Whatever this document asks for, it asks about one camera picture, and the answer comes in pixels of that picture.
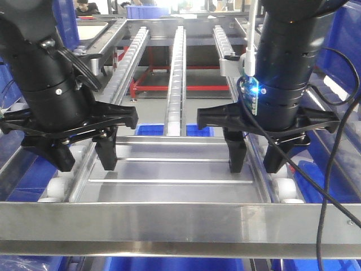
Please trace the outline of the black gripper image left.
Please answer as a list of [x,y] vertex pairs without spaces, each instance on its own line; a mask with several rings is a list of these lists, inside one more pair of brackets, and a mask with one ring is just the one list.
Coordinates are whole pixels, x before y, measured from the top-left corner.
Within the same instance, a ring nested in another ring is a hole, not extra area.
[[41,126],[29,109],[6,113],[1,119],[4,134],[12,130],[25,133],[21,145],[55,166],[61,172],[70,172],[75,164],[69,145],[92,139],[95,151],[104,170],[113,171],[117,164],[117,127],[124,125],[135,129],[138,115],[135,107],[117,106],[95,102],[90,116],[71,128],[49,129]]

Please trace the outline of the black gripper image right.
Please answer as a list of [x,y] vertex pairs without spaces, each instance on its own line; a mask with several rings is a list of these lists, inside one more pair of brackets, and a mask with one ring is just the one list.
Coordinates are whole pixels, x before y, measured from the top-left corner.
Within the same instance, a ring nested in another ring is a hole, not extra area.
[[[229,168],[231,173],[240,173],[245,159],[245,141],[242,132],[263,135],[247,115],[247,109],[240,102],[197,110],[197,124],[200,129],[206,126],[223,127],[223,135],[228,147]],[[325,129],[334,133],[340,120],[332,111],[316,110],[299,105],[270,106],[261,104],[254,119],[272,138],[295,136],[307,131]],[[277,145],[289,158],[294,143]],[[267,173],[277,173],[287,162],[272,144],[268,144],[263,161]]]

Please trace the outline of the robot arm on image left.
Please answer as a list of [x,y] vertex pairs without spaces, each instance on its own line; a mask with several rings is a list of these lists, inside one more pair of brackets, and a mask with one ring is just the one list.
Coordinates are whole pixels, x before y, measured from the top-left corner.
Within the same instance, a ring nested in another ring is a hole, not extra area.
[[4,115],[4,134],[22,131],[22,147],[63,172],[75,164],[70,145],[91,139],[103,168],[114,170],[117,128],[135,128],[136,109],[94,98],[101,83],[63,45],[51,1],[1,2],[1,58],[28,104]]

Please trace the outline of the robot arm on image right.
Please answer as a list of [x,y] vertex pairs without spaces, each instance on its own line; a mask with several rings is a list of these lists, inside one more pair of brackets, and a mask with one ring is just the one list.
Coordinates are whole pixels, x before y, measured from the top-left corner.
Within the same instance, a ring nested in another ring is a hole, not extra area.
[[264,166],[276,173],[285,163],[281,153],[291,154],[296,145],[308,145],[306,132],[317,128],[330,133],[340,121],[335,113],[300,106],[316,58],[329,31],[334,13],[343,1],[264,1],[265,20],[256,55],[258,86],[251,97],[250,85],[241,77],[239,100],[223,106],[200,108],[199,128],[220,126],[229,150],[232,173],[242,169],[246,154],[243,133],[265,130],[277,140],[269,146]]

